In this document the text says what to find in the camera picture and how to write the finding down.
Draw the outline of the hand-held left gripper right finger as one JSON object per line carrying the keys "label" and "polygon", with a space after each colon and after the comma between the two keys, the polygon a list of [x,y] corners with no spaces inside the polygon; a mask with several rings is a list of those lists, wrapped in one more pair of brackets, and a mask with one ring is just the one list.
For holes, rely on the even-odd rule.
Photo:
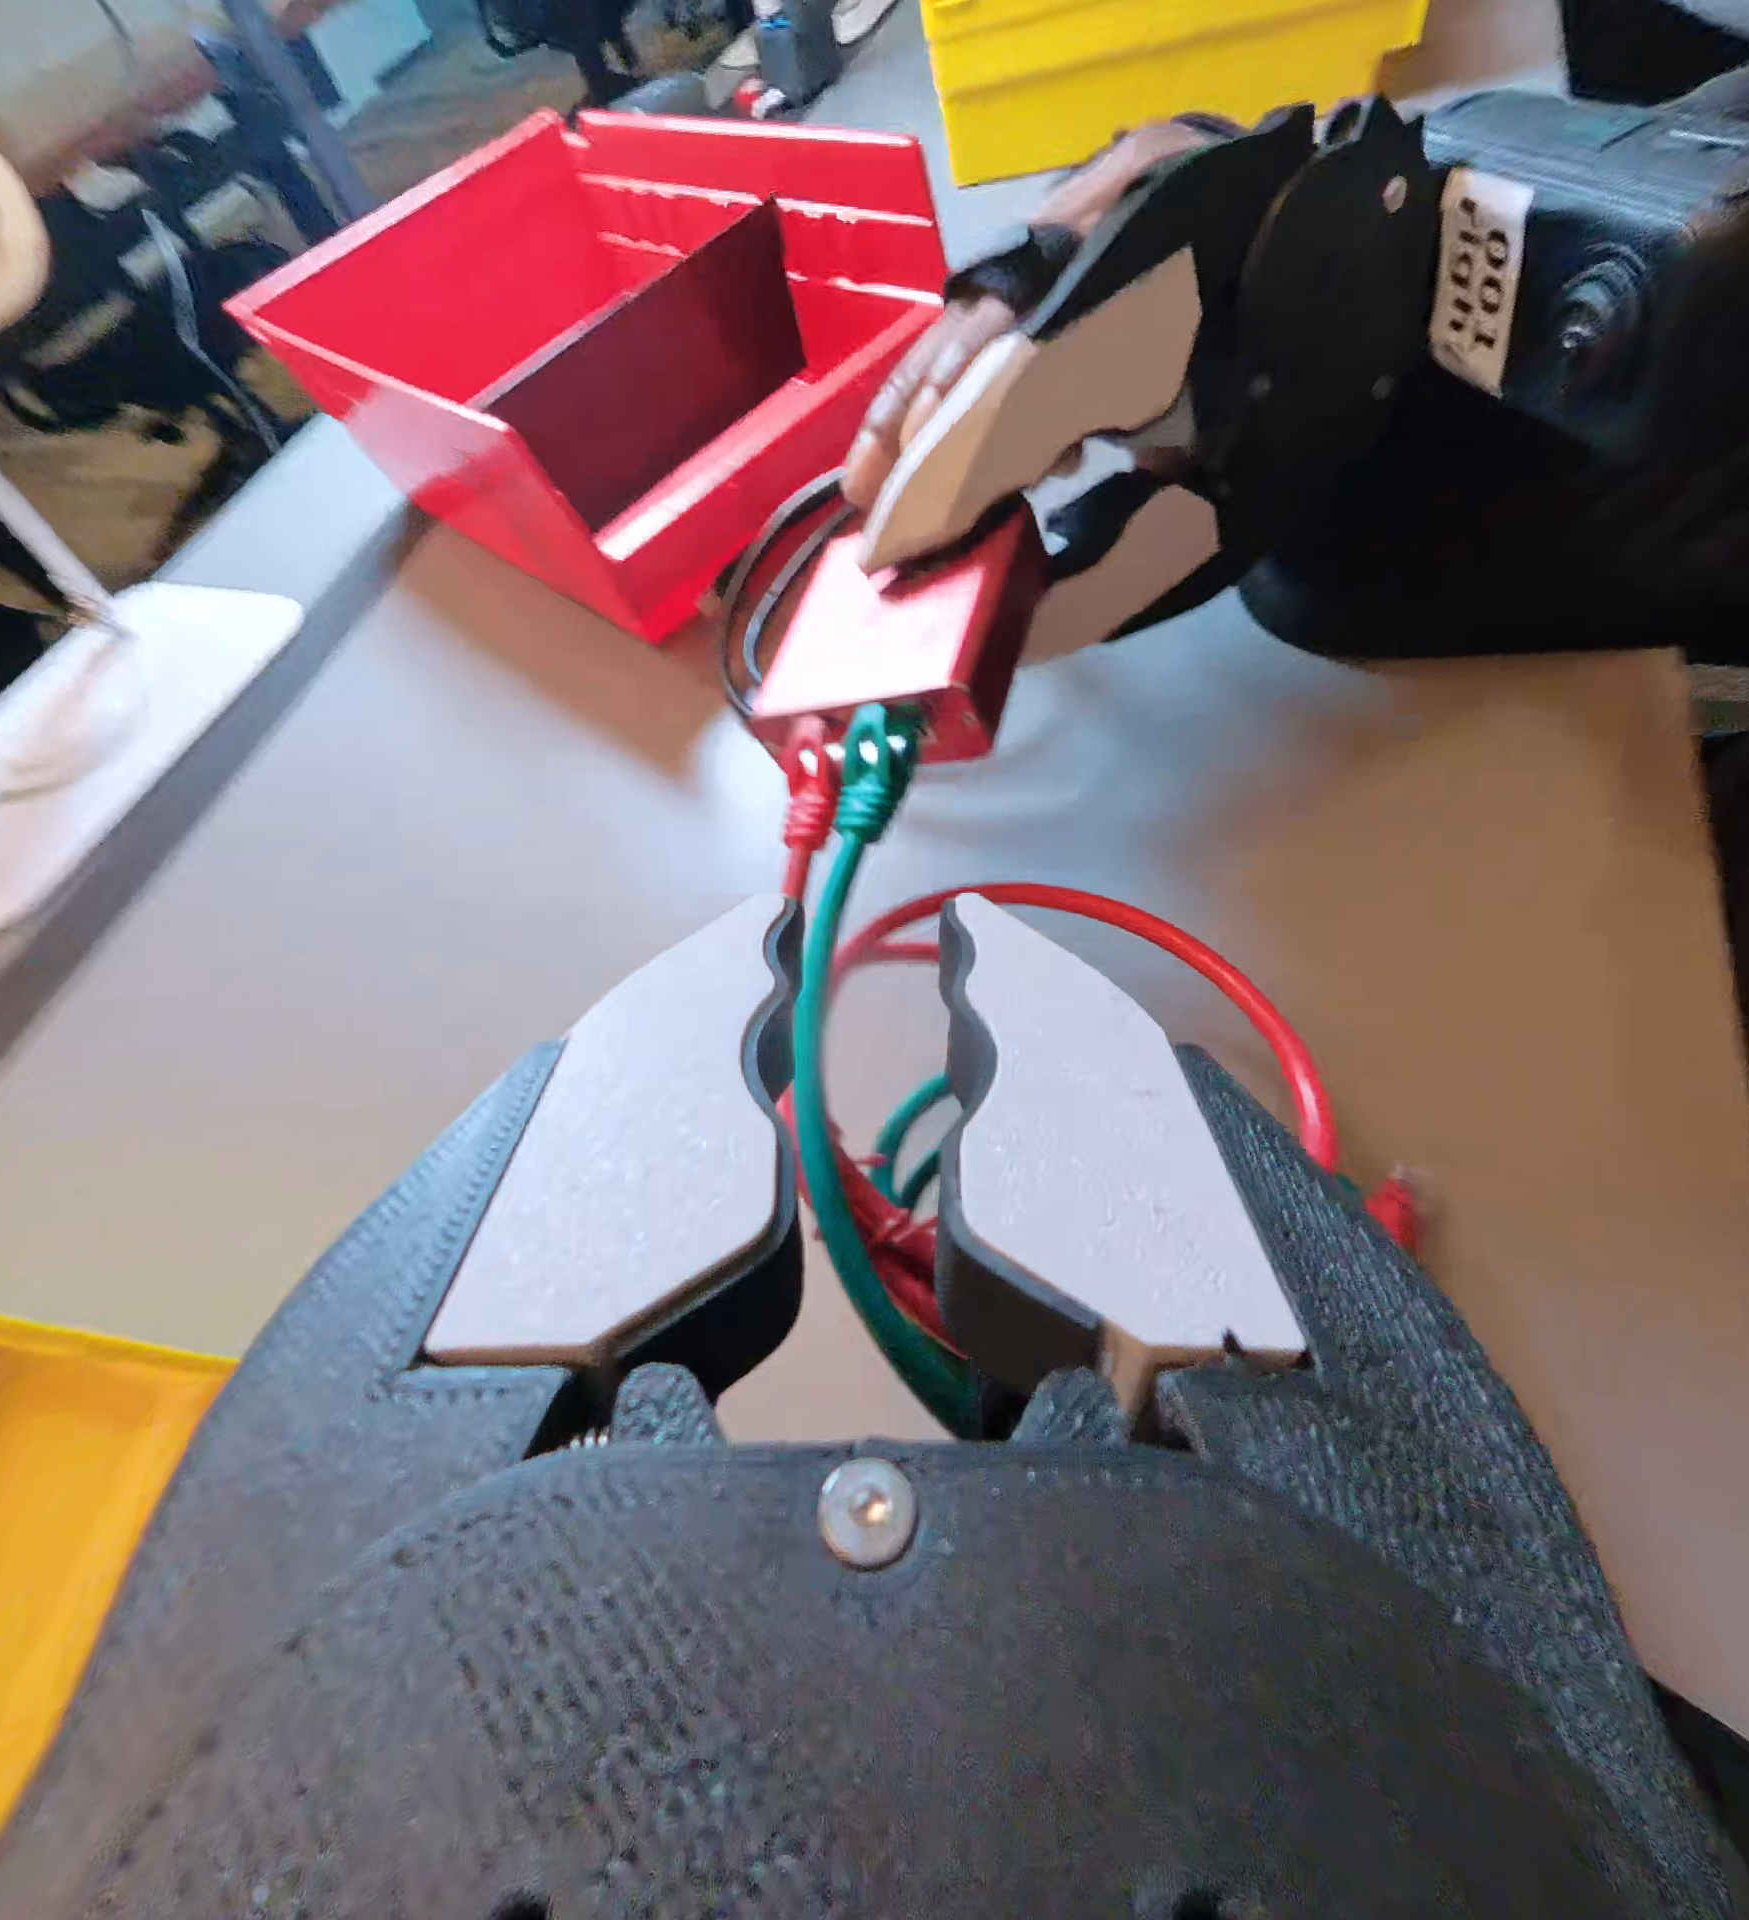
{"label": "hand-held left gripper right finger", "polygon": [[959,1117],[937,1307],[1004,1390],[1096,1371],[1135,1419],[1163,1371],[1308,1359],[1293,1300],[1156,1021],[1072,950],[963,891],[940,984]]}

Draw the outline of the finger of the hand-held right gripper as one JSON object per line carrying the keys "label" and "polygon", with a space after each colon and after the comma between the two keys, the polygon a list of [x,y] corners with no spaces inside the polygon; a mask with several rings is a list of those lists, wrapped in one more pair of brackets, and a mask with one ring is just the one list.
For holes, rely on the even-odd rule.
{"label": "finger of the hand-held right gripper", "polygon": [[1047,520],[1028,662],[1062,659],[1178,611],[1223,558],[1216,504],[1173,478],[1103,478]]}
{"label": "finger of the hand-held right gripper", "polygon": [[987,343],[863,515],[863,571],[955,549],[1090,438],[1191,444],[1201,320],[1197,256],[1184,246],[1051,339],[1015,331]]}

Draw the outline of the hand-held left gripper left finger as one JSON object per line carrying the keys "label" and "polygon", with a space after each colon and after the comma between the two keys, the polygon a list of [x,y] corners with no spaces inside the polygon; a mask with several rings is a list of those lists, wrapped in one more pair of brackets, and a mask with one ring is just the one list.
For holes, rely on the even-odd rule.
{"label": "hand-held left gripper left finger", "polygon": [[424,1336],[431,1366],[556,1366],[608,1390],[645,1364],[710,1400],[802,1307],[792,1085],[802,914],[743,899],[562,1036]]}

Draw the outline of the red network switch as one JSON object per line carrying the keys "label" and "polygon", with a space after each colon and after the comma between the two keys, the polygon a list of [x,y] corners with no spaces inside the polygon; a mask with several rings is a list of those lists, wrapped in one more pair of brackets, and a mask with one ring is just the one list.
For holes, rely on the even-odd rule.
{"label": "red network switch", "polygon": [[1045,590],[1047,549],[1023,500],[933,562],[869,572],[859,541],[837,536],[806,580],[749,729],[784,751],[799,722],[844,737],[859,706],[885,703],[916,711],[923,761],[976,761],[995,748]]}

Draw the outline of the red plastic bin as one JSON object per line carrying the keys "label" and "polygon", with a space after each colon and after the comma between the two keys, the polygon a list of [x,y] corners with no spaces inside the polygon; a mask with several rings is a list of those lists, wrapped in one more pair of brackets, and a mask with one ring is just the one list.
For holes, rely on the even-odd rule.
{"label": "red plastic bin", "polygon": [[[779,200],[807,369],[593,535],[473,408],[529,355]],[[427,515],[624,632],[669,637],[770,512],[837,468],[940,310],[914,136],[536,112],[227,299]]]}

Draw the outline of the yellow plastic bin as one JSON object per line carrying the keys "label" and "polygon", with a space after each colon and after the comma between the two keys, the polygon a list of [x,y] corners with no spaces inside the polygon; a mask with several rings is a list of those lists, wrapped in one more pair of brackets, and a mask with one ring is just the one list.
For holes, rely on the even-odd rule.
{"label": "yellow plastic bin", "polygon": [[236,1366],[0,1315],[0,1831]]}
{"label": "yellow plastic bin", "polygon": [[1117,133],[1369,93],[1427,3],[923,3],[959,186],[1079,167]]}

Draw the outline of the person's right hand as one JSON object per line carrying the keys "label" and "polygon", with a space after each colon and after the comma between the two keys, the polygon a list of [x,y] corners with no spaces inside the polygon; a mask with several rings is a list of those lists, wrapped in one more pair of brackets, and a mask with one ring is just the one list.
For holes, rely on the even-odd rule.
{"label": "person's right hand", "polygon": [[940,320],[914,339],[871,400],[840,471],[844,500],[858,509],[873,508],[901,452],[979,352],[1043,303],[1084,239],[1148,170],[1223,145],[1242,130],[1210,112],[1125,130],[1051,186],[1025,232],[959,269],[945,286]]}

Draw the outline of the black bin divider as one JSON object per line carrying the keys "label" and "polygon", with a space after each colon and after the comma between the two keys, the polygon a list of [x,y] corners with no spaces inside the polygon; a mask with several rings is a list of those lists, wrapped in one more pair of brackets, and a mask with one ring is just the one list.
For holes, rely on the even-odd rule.
{"label": "black bin divider", "polygon": [[806,369],[784,208],[768,200],[529,355],[473,408],[514,429],[598,535]]}

